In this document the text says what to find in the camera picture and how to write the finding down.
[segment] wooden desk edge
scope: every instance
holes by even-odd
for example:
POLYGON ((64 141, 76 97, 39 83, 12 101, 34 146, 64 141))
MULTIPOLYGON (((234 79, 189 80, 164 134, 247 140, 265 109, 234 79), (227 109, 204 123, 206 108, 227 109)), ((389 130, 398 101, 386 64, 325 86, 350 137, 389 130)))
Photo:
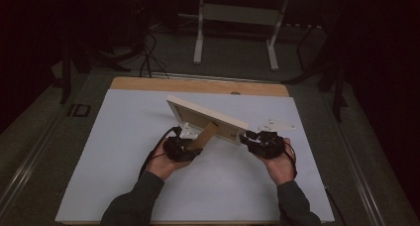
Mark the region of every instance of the wooden desk edge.
POLYGON ((287 88, 282 84, 267 84, 242 81, 162 79, 142 77, 115 77, 110 89, 155 90, 176 92, 198 92, 262 96, 288 97, 287 88))

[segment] long-sleeved shirt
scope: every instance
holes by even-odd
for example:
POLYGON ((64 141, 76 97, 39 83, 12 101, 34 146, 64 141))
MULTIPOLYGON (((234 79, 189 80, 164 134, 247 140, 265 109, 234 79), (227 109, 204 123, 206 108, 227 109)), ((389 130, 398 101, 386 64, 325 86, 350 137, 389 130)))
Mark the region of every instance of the long-sleeved shirt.
MULTIPOLYGON (((150 225, 152 210, 164 181, 145 171, 133 190, 116 197, 102 216, 102 226, 150 225)), ((281 225, 321 225, 316 214, 310 211, 309 201, 297 183, 289 181, 277 186, 281 225)))

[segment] floor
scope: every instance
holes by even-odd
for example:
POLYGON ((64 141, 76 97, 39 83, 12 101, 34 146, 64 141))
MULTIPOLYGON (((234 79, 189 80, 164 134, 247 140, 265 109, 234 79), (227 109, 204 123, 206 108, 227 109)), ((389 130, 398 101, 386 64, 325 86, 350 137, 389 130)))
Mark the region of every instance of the floor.
MULTIPOLYGON (((262 39, 266 30, 253 30, 254 35, 249 37, 244 36, 243 29, 220 32, 221 26, 206 24, 203 60, 195 65, 195 20, 185 19, 176 32, 156 24, 147 37, 147 47, 153 49, 151 72, 145 67, 142 76, 280 83, 302 73, 296 45, 304 30, 280 30, 275 45, 280 71, 273 72, 262 39)), ((321 31, 308 38, 301 50, 304 63, 316 56, 324 38, 321 31)), ((26 181, 8 204, 4 198, 0 202, 1 225, 59 225, 54 222, 56 212, 112 79, 120 75, 139 76, 144 60, 145 56, 136 56, 122 61, 129 72, 115 71, 92 60, 90 73, 73 73, 72 94, 65 104, 58 104, 60 89, 50 87, 0 136, 2 192, 10 189, 9 183, 30 152, 38 150, 38 158, 27 165, 31 167, 24 177, 26 181), (67 116, 71 104, 89 105, 91 111, 86 117, 67 116)), ((53 68, 58 69, 59 75, 60 63, 53 68)), ((336 221, 325 225, 420 225, 352 87, 345 85, 348 106, 342 108, 343 122, 338 123, 331 111, 333 93, 318 91, 319 77, 287 88, 332 196, 336 221)))

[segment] white board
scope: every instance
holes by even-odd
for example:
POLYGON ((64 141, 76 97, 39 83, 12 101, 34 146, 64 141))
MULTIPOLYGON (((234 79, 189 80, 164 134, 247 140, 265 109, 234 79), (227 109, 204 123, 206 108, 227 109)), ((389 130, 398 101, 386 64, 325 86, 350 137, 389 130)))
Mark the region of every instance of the white board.
MULTIPOLYGON (((322 221, 333 212, 294 101, 290 97, 170 92, 249 123, 268 119, 293 124, 278 134, 291 139, 297 156, 296 181, 322 221)), ((108 90, 55 221, 98 222, 109 203, 130 191, 160 137, 178 125, 166 91, 108 90)), ((202 154, 166 180, 153 223, 275 222, 275 185, 244 145, 212 138, 202 154)))

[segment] gray carpet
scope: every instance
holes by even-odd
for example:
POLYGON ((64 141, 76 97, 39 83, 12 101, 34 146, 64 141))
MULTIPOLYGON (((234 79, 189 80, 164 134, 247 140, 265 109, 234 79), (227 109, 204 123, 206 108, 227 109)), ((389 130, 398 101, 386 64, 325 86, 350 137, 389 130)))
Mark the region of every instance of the gray carpet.
MULTIPOLYGON (((194 36, 182 32, 153 34, 157 39, 153 52, 157 61, 151 61, 152 69, 163 67, 163 62, 167 73, 279 82, 302 72, 295 52, 296 44, 303 34, 300 29, 285 28, 280 31, 275 46, 277 58, 281 62, 281 71, 278 72, 269 70, 263 40, 206 37, 203 62, 194 65, 194 36)), ((322 40, 322 34, 310 38, 309 43, 302 48, 306 52, 305 61, 310 61, 316 55, 319 40, 322 40)), ((152 46, 153 39, 148 38, 148 47, 151 49, 152 46)), ((94 69, 80 91, 73 93, 74 99, 71 101, 91 105, 90 114, 85 118, 64 116, 60 119, 47 141, 47 148, 38 166, 9 211, 4 225, 59 225, 53 220, 106 90, 115 76, 139 75, 143 60, 144 57, 139 56, 124 64, 132 69, 131 72, 116 72, 93 61, 96 63, 94 69)), ((352 156, 356 156, 356 171, 362 171, 363 180, 377 204, 383 224, 420 225, 351 86, 346 85, 345 99, 349 107, 342 108, 343 123, 338 124, 331 113, 332 93, 319 92, 316 88, 318 79, 319 76, 314 76, 287 88, 296 102, 321 177, 328 185, 347 225, 373 225, 364 203, 363 192, 366 190, 358 185, 360 179, 355 177, 352 156)), ((52 114, 60 111, 59 95, 57 89, 49 88, 0 136, 0 190, 7 186, 19 162, 28 154, 52 114)), ((336 221, 326 225, 344 225, 333 204, 332 207, 336 221)))

